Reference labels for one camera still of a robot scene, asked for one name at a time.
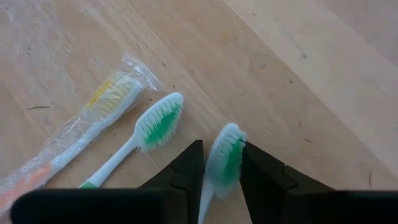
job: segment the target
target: black plastic object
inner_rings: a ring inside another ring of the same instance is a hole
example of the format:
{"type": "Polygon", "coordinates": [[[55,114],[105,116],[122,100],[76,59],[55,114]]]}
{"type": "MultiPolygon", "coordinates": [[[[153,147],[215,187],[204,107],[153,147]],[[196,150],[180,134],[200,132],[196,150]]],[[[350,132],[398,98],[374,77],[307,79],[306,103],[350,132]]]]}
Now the black plastic object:
{"type": "Polygon", "coordinates": [[[203,143],[193,142],[138,189],[35,190],[11,210],[14,224],[198,223],[203,143]]]}
{"type": "Polygon", "coordinates": [[[398,223],[398,192],[335,191],[247,142],[241,185],[257,223],[398,223]]]}

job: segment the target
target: plastic wrapper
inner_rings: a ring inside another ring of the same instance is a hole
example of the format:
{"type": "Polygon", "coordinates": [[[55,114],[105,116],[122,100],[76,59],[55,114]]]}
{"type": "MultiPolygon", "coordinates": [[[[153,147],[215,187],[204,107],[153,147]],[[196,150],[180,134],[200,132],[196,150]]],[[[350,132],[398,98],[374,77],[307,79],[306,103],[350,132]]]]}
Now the plastic wrapper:
{"type": "Polygon", "coordinates": [[[94,92],[77,115],[48,138],[34,158],[0,183],[0,216],[22,194],[43,186],[104,129],[131,109],[146,90],[162,84],[139,60],[125,54],[122,66],[94,92]]]}

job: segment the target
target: wooden table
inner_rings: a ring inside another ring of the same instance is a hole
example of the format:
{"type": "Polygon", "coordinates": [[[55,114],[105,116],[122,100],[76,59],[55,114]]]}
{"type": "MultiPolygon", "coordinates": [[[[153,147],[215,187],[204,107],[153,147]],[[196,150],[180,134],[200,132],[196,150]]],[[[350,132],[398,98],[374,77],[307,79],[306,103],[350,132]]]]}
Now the wooden table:
{"type": "MultiPolygon", "coordinates": [[[[186,110],[170,144],[133,153],[105,187],[140,186],[193,140],[208,151],[235,122],[252,143],[331,187],[397,189],[397,11],[394,0],[6,0],[0,178],[35,156],[127,53],[183,93],[186,110]],[[48,108],[30,110],[38,106],[48,108]]],[[[47,187],[79,186],[145,108],[47,187]]],[[[207,221],[250,223],[241,191],[215,200],[207,221]]]]}

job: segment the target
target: green and white toothbrush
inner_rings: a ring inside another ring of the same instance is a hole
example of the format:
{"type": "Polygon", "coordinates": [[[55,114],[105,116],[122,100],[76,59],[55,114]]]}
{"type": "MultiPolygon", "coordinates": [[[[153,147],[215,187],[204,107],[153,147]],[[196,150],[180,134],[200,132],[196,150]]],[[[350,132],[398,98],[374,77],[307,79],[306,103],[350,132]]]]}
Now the green and white toothbrush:
{"type": "Polygon", "coordinates": [[[177,92],[171,93],[153,104],[137,120],[130,139],[79,188],[99,188],[120,162],[135,148],[145,153],[167,143],[177,130],[182,111],[183,96],[177,92]]]}
{"type": "Polygon", "coordinates": [[[225,198],[239,184],[242,151],[246,141],[247,134],[234,123],[225,125],[214,141],[203,178],[198,219],[200,224],[206,218],[214,194],[225,198]]]}

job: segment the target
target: white toothbrush handle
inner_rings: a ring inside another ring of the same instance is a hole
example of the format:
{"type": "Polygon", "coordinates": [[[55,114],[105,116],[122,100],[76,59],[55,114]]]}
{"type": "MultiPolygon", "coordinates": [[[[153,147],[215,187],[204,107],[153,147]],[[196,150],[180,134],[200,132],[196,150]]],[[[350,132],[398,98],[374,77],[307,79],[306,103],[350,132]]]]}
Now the white toothbrush handle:
{"type": "Polygon", "coordinates": [[[105,121],[95,122],[84,134],[81,135],[75,143],[73,143],[68,149],[64,150],[56,158],[51,161],[52,173],[48,177],[50,179],[57,172],[62,170],[72,159],[74,159],[79,153],[89,145],[92,140],[97,137],[100,132],[109,126],[113,122],[110,119],[105,121]]]}
{"type": "Polygon", "coordinates": [[[91,177],[89,177],[79,188],[99,188],[102,183],[111,175],[112,171],[123,161],[123,159],[132,152],[137,144],[134,140],[134,134],[124,145],[108,159],[91,177]]]}
{"type": "Polygon", "coordinates": [[[215,190],[213,184],[206,178],[203,177],[203,185],[201,188],[201,196],[200,196],[200,207],[199,207],[199,219],[198,223],[203,224],[205,218],[207,216],[207,211],[209,210],[209,206],[213,196],[215,194],[215,190]]]}

